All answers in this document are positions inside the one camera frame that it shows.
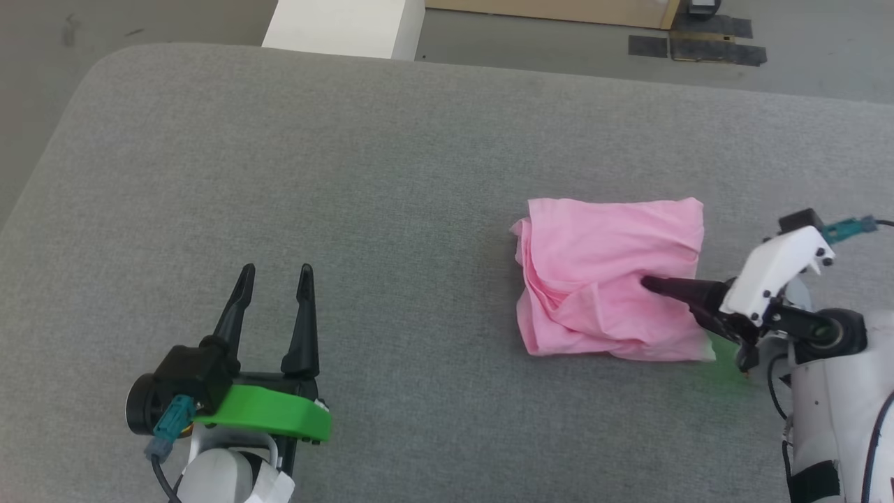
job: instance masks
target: gray table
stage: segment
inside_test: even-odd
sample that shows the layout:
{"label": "gray table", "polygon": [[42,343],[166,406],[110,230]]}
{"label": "gray table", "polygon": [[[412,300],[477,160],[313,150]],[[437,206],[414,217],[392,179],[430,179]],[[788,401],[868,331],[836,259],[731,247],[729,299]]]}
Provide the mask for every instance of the gray table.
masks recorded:
{"label": "gray table", "polygon": [[[334,431],[298,454],[302,500],[786,500],[781,421],[728,360],[528,356],[508,229],[528,198],[695,196],[700,276],[725,278],[787,212],[894,217],[892,139],[894,108],[845,101],[247,47],[112,55],[0,234],[0,500],[162,501],[124,398],[213,329],[249,261],[248,370],[278,368],[316,268]],[[890,307],[892,234],[841,245],[818,303]]]}

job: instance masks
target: teal connector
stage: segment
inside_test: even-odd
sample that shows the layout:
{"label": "teal connector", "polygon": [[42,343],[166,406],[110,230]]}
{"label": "teal connector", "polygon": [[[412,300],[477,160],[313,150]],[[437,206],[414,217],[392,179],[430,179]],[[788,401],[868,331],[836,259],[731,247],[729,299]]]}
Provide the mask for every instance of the teal connector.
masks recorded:
{"label": "teal connector", "polygon": [[837,224],[831,224],[822,228],[822,237],[828,244],[841,243],[842,241],[858,234],[873,233],[879,230],[878,224],[872,215],[860,218],[848,218]]}
{"label": "teal connector", "polygon": [[180,437],[192,419],[196,417],[196,405],[192,398],[186,395],[177,395],[164,410],[162,418],[152,430],[153,438],[149,445],[143,449],[147,459],[158,456],[159,463],[164,463],[173,449],[173,442]]}

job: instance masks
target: cable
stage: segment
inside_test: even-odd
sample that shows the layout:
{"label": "cable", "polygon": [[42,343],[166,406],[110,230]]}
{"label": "cable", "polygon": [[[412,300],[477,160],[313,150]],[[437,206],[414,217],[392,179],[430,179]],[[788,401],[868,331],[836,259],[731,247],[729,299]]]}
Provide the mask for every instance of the cable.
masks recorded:
{"label": "cable", "polygon": [[791,478],[791,462],[789,461],[789,442],[782,441],[782,462],[785,463],[785,480]]}
{"label": "cable", "polygon": [[776,412],[780,413],[782,419],[788,419],[789,417],[782,411],[782,407],[780,405],[779,399],[776,397],[776,389],[773,388],[773,365],[783,358],[787,358],[787,354],[777,354],[773,356],[773,359],[770,360],[770,363],[767,365],[767,388],[770,389],[770,398],[773,399],[773,406],[776,407]]}
{"label": "cable", "polygon": [[168,498],[168,503],[183,503],[182,501],[180,501],[180,498],[177,498],[177,491],[171,487],[171,484],[164,477],[164,472],[162,472],[162,464],[158,460],[158,455],[153,454],[149,460],[152,462],[152,471],[155,472],[158,483],[162,486],[162,490],[164,491],[165,496],[167,496]]}
{"label": "cable", "polygon": [[879,437],[881,437],[881,423],[885,420],[885,414],[894,402],[894,391],[888,395],[885,403],[881,405],[878,417],[875,418],[875,426],[873,426],[873,435],[869,438],[869,450],[866,451],[866,468],[863,470],[863,495],[860,497],[860,503],[869,503],[869,489],[873,483],[873,465],[875,464],[875,449],[879,446]]}
{"label": "cable", "polygon": [[175,482],[175,483],[173,484],[173,491],[174,491],[174,493],[176,493],[177,490],[180,488],[180,482],[183,482],[183,473],[181,473],[180,476],[177,477],[177,482]]}

